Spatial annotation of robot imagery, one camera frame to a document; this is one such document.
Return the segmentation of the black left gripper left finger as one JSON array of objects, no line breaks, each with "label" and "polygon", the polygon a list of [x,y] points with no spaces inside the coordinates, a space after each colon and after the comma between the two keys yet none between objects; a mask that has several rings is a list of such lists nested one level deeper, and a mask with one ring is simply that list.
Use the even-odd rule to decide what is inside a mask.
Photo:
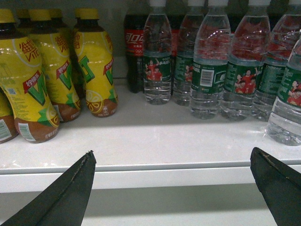
[{"label": "black left gripper left finger", "polygon": [[3,226],[80,226],[95,175],[96,159],[87,152]]}]

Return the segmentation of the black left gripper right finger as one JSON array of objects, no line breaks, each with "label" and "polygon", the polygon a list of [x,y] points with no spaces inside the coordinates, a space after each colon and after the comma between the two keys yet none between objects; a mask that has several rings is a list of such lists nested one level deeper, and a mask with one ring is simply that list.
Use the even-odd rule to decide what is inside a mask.
[{"label": "black left gripper right finger", "polygon": [[301,174],[266,153],[253,148],[251,172],[278,226],[301,224]]}]

